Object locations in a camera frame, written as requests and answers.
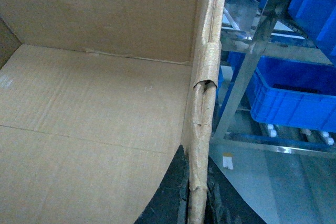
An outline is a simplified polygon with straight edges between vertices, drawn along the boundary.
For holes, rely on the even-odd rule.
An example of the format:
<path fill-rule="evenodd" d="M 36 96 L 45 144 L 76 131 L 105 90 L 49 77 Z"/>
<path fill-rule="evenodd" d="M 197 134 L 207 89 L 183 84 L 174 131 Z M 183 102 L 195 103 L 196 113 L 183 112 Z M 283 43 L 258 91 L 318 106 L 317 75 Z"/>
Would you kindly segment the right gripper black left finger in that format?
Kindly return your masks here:
<path fill-rule="evenodd" d="M 135 223 L 187 223 L 189 164 L 180 145 L 154 196 Z"/>

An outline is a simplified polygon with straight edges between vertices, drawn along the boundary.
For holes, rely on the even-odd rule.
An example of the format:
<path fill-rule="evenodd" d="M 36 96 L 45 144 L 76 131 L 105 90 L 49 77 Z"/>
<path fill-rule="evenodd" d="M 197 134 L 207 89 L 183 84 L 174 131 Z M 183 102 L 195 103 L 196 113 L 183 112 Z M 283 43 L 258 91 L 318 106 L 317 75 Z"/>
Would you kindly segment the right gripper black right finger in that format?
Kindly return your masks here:
<path fill-rule="evenodd" d="M 204 223 L 265 223 L 211 158 L 208 159 Z"/>

